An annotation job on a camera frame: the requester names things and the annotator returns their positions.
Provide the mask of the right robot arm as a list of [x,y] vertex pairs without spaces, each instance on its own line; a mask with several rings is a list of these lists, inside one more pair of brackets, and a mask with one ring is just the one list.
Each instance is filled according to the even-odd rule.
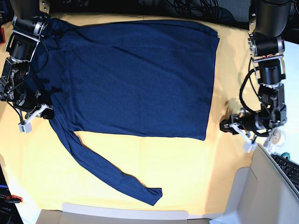
[[43,103],[40,92],[27,89],[24,84],[35,77],[29,75],[30,63],[39,44],[44,44],[43,34],[50,20],[48,0],[12,0],[14,12],[12,33],[9,37],[6,58],[0,77],[0,99],[17,113],[20,124],[30,118],[52,119],[54,111]]

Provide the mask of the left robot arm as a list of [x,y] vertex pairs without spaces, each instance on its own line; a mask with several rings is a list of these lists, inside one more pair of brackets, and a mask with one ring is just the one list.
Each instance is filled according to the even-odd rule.
[[[220,123],[220,130],[225,133],[245,134],[267,137],[269,132],[284,125],[287,121],[284,97],[285,79],[282,72],[283,52],[285,49],[282,32],[284,31],[292,2],[290,0],[256,1],[255,28],[249,35],[249,48],[252,57],[243,84],[240,87],[239,99],[243,106],[239,114],[230,115]],[[261,109],[254,111],[243,100],[243,90],[252,74],[259,72],[256,92]]]

